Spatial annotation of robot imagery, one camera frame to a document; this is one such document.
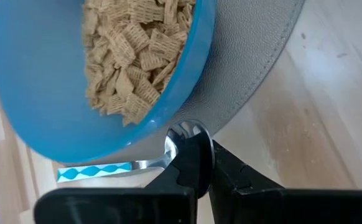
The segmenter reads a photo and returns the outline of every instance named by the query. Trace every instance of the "gray placemat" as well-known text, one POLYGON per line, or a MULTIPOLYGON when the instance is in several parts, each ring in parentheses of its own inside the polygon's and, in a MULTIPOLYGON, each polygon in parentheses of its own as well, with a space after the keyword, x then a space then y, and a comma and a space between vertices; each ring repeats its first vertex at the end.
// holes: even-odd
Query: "gray placemat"
MULTIPOLYGON (((211 134, 247 102, 282 52, 304 0, 218 0, 216 28, 203 75, 174 116, 198 119, 211 134)), ((137 144, 97 162, 157 157, 168 126, 137 144)))

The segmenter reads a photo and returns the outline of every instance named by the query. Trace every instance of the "wooden table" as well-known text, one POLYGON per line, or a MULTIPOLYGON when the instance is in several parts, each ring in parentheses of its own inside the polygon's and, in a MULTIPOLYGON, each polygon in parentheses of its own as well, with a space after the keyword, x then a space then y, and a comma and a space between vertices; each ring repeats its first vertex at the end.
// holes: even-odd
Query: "wooden table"
MULTIPOLYGON (((275 67, 215 139, 286 187, 362 189, 362 1, 307 0, 275 67)), ((59 166, 0 108, 1 223, 32 223, 35 201, 58 187, 143 186, 158 174, 57 184, 59 166)), ((198 221, 213 221, 207 198, 198 221)))

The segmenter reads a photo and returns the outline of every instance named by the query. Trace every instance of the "blue bowl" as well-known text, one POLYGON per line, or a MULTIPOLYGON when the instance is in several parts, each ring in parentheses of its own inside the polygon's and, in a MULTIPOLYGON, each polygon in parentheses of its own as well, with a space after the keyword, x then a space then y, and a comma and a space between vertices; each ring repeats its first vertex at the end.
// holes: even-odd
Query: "blue bowl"
POLYGON ((188 98, 204 68, 216 0, 197 0, 177 69, 138 125, 101 117, 84 97, 82 0, 0 0, 0 101, 16 133, 33 150, 60 162, 85 162, 153 133, 188 98))

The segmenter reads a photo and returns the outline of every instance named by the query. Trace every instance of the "spoon handle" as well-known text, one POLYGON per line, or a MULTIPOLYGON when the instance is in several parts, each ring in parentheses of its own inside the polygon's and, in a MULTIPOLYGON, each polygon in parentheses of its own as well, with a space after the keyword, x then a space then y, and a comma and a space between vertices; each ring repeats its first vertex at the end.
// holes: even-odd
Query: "spoon handle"
POLYGON ((93 177, 104 177, 107 175, 121 174, 123 172, 130 171, 132 171, 132 165, 130 162, 59 168, 57 171, 57 182, 60 183, 93 177))

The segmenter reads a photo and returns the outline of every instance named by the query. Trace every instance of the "cereal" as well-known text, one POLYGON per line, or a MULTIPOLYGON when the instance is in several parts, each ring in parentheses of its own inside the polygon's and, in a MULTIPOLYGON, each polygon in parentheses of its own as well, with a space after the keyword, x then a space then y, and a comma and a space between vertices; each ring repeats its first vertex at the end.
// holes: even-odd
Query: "cereal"
POLYGON ((175 72, 195 0, 85 0, 85 96, 100 115, 139 124, 175 72))

